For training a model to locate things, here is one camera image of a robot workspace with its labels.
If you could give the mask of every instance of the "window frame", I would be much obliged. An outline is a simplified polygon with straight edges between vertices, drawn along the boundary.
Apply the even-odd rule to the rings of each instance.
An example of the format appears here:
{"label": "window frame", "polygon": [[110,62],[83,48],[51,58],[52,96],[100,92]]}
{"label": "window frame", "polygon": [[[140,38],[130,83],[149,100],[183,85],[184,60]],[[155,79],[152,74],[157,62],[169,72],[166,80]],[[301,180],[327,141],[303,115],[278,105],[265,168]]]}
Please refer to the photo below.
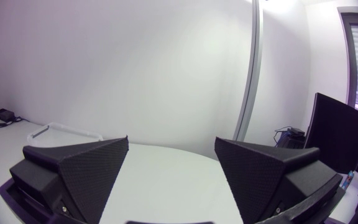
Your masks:
{"label": "window frame", "polygon": [[347,43],[347,57],[349,59],[349,86],[347,94],[347,104],[351,107],[356,105],[357,91],[357,62],[356,51],[354,50],[354,40],[352,35],[351,24],[358,25],[358,13],[343,12],[341,13],[342,22],[345,30]]}

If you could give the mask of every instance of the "white round table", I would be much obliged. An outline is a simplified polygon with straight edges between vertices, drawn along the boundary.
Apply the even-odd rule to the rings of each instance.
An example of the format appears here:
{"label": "white round table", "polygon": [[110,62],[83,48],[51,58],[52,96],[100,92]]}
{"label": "white round table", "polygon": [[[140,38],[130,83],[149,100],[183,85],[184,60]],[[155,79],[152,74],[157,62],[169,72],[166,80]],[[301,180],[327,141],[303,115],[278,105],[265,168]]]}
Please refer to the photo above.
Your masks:
{"label": "white round table", "polygon": [[[0,129],[0,186],[11,178],[9,169],[24,158],[27,135],[39,128],[23,121]],[[138,144],[129,144],[100,223],[124,224],[129,220],[242,223],[218,161],[178,149]],[[1,196],[0,223],[21,223]]]}
{"label": "white round table", "polygon": [[100,223],[242,223],[218,161],[129,144]]}

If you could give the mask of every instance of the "white wall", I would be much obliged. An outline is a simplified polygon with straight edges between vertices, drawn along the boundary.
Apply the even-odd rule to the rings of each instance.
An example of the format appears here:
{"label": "white wall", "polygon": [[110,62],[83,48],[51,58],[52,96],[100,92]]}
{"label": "white wall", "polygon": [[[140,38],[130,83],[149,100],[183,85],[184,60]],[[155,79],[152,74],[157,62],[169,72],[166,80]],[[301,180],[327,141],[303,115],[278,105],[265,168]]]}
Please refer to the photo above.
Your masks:
{"label": "white wall", "polygon": [[273,146],[274,130],[300,127],[310,78],[310,42],[304,5],[261,1],[264,40],[259,85],[246,141]]}
{"label": "white wall", "polygon": [[215,158],[249,63],[243,0],[0,1],[0,108]]}
{"label": "white wall", "polygon": [[338,7],[358,6],[358,0],[340,0],[306,7],[310,29],[310,85],[302,128],[307,129],[314,94],[320,92],[343,103],[347,101],[349,69],[346,38]]}

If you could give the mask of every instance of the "white desk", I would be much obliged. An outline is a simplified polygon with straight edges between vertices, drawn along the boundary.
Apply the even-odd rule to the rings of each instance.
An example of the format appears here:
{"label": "white desk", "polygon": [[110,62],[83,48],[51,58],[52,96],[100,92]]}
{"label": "white desk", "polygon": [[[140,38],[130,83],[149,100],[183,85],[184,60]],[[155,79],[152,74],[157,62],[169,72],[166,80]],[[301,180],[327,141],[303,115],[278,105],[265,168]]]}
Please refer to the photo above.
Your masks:
{"label": "white desk", "polygon": [[351,184],[348,186],[345,195],[338,203],[334,211],[327,219],[330,222],[343,224],[349,223],[355,214],[356,206],[358,204],[358,172],[354,172],[354,177]]}
{"label": "white desk", "polygon": [[[39,127],[22,121],[0,129],[0,186],[11,178],[9,168],[24,158],[27,135]],[[129,144],[100,223],[128,220],[242,223],[218,161],[178,149],[138,144]],[[20,223],[1,196],[0,223]]]}

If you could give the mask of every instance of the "metal pole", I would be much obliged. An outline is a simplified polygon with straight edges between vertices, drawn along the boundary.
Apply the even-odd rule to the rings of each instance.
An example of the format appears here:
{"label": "metal pole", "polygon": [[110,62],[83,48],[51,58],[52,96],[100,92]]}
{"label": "metal pole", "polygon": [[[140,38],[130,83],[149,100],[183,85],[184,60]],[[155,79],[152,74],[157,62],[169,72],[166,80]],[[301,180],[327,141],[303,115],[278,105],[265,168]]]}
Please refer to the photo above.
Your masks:
{"label": "metal pole", "polygon": [[252,110],[254,109],[256,91],[259,82],[260,61],[262,58],[263,10],[259,0],[252,0],[252,42],[246,91],[242,100],[239,120],[233,140],[243,141],[246,137]]}

